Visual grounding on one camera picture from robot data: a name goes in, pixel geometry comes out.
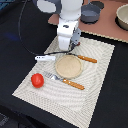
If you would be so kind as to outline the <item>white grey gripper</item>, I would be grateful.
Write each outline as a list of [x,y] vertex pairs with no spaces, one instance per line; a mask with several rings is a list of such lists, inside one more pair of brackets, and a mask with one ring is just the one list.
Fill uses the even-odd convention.
[[59,48],[67,51],[71,44],[77,45],[81,35],[81,30],[78,28],[79,21],[66,21],[59,19],[57,28]]

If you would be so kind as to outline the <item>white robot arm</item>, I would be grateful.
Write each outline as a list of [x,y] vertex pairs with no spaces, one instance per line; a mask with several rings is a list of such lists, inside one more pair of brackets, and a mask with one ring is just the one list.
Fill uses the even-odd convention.
[[67,51],[71,38],[78,30],[83,0],[32,0],[44,13],[59,15],[57,28],[59,48]]

